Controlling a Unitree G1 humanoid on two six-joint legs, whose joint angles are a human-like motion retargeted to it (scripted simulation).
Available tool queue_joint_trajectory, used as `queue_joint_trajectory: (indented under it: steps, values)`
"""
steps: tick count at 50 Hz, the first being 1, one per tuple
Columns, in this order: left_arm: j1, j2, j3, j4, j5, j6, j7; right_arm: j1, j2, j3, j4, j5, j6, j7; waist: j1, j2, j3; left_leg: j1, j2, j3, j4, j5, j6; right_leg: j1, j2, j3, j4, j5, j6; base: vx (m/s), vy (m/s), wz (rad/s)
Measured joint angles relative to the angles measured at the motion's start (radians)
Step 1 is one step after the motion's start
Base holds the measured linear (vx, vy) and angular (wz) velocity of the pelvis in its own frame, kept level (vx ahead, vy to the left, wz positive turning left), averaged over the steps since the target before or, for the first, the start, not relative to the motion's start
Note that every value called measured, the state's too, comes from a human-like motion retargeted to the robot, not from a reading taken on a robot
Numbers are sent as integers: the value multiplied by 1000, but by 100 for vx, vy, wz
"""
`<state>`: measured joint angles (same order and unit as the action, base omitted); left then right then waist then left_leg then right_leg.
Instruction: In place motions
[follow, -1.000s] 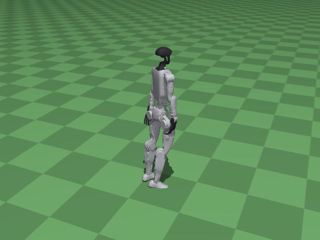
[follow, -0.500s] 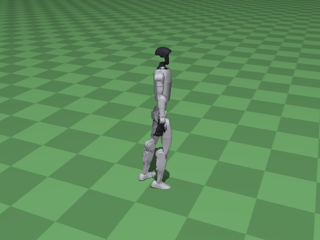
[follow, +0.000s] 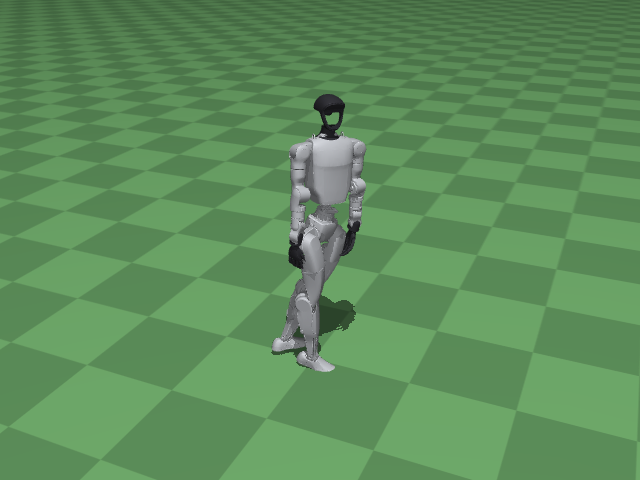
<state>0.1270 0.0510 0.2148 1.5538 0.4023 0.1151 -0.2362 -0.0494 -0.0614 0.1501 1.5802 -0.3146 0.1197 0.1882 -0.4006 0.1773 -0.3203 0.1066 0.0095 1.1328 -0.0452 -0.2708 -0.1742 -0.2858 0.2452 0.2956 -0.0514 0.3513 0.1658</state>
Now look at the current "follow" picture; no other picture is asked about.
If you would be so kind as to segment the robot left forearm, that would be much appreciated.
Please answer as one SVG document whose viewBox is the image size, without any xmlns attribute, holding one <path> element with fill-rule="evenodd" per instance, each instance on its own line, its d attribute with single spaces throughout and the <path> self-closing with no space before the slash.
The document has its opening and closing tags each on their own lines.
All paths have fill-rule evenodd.
<svg viewBox="0 0 640 480">
<path fill-rule="evenodd" d="M 364 181 L 365 182 L 365 181 Z M 349 195 L 349 219 L 348 219 L 348 224 L 351 226 L 353 226 L 353 223 L 355 221 L 359 221 L 360 222 L 360 226 L 362 224 L 361 221 L 361 216 L 362 216 L 362 201 L 363 201 L 363 196 L 364 196 L 364 192 L 359 193 L 359 194 L 350 194 Z"/>
</svg>

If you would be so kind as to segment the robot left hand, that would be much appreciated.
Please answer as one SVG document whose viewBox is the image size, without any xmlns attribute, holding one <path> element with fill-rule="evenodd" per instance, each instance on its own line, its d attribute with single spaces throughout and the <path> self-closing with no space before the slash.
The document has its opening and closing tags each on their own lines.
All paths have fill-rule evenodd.
<svg viewBox="0 0 640 480">
<path fill-rule="evenodd" d="M 355 239 L 356 239 L 356 232 L 359 231 L 359 227 L 360 227 L 360 222 L 359 221 L 355 221 L 353 223 L 353 226 L 351 228 L 351 226 L 348 224 L 347 228 L 349 229 L 349 231 L 346 233 L 346 239 L 345 239 L 345 244 L 344 244 L 344 248 L 342 251 L 342 254 L 340 254 L 340 256 L 345 256 L 347 255 L 353 248 L 354 243 L 355 243 Z"/>
</svg>

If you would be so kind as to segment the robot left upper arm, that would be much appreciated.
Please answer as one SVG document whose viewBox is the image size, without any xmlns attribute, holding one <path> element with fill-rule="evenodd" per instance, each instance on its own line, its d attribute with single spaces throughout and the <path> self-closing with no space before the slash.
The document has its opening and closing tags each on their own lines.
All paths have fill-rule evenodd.
<svg viewBox="0 0 640 480">
<path fill-rule="evenodd" d="M 355 138 L 350 138 L 353 146 L 353 164 L 352 164 L 352 176 L 351 176 L 351 186 L 349 192 L 351 194 L 359 194 L 365 191 L 366 184 L 363 179 L 360 178 L 360 175 L 363 170 L 363 162 L 364 155 L 366 152 L 366 145 Z"/>
</svg>

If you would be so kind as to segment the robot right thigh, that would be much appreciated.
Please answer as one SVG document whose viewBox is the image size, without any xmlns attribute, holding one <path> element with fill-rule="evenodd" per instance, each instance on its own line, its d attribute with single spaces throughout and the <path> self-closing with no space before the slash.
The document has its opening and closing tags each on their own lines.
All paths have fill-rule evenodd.
<svg viewBox="0 0 640 480">
<path fill-rule="evenodd" d="M 298 244 L 296 242 L 293 243 Z M 299 248 L 302 250 L 306 261 L 305 262 L 304 259 L 302 259 L 303 269 L 301 268 L 306 290 L 298 293 L 295 298 L 295 302 L 299 297 L 306 297 L 309 299 L 309 302 L 314 309 L 320 299 L 325 280 L 324 254 L 320 240 L 315 236 L 315 228 L 305 228 L 303 232 L 303 240 Z"/>
</svg>

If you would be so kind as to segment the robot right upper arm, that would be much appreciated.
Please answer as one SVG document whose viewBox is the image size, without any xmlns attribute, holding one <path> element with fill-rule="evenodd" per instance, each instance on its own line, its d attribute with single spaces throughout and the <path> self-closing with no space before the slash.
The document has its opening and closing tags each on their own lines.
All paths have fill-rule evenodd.
<svg viewBox="0 0 640 480">
<path fill-rule="evenodd" d="M 289 150 L 292 191 L 293 189 L 297 189 L 300 192 L 299 203 L 308 202 L 311 197 L 309 188 L 304 187 L 306 160 L 308 160 L 311 155 L 311 147 L 311 142 L 302 142 L 294 144 Z"/>
</svg>

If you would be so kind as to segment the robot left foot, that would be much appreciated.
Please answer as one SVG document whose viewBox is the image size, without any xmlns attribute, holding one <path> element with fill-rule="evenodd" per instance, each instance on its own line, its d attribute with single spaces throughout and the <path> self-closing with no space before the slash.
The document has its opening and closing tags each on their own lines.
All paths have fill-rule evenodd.
<svg viewBox="0 0 640 480">
<path fill-rule="evenodd" d="M 290 336 L 291 337 L 291 336 Z M 290 337 L 288 338 L 288 340 L 290 339 Z M 301 347 L 305 347 L 306 343 L 305 343 L 305 339 L 304 337 L 295 337 L 292 336 L 290 341 L 283 341 L 283 338 L 276 338 L 273 343 L 272 343 L 272 350 L 279 352 L 279 351 L 284 351 L 287 349 L 297 349 L 297 348 L 301 348 Z"/>
</svg>

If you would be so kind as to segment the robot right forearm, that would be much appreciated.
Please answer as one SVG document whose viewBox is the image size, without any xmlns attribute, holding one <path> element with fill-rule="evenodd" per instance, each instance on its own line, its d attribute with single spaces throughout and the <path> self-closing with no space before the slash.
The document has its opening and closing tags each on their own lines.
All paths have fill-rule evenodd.
<svg viewBox="0 0 640 480">
<path fill-rule="evenodd" d="M 291 224 L 290 224 L 290 241 L 298 243 L 298 236 L 303 234 L 305 230 L 305 211 L 306 206 L 300 204 L 300 192 L 297 189 L 293 189 L 290 198 L 290 211 L 291 211 Z"/>
</svg>

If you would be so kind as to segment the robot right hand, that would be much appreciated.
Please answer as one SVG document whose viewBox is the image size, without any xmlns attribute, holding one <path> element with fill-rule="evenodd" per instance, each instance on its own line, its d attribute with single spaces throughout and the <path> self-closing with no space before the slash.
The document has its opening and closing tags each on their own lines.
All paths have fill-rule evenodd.
<svg viewBox="0 0 640 480">
<path fill-rule="evenodd" d="M 298 236 L 298 244 L 293 243 L 292 241 L 290 241 L 290 245 L 291 247 L 289 248 L 289 263 L 293 264 L 293 266 L 299 268 L 299 269 L 303 269 L 303 261 L 302 259 L 304 259 L 305 261 L 305 256 L 302 253 L 302 250 L 299 248 L 299 246 L 301 246 L 303 240 L 303 234 L 300 233 Z M 306 262 L 306 261 L 305 261 Z"/>
</svg>

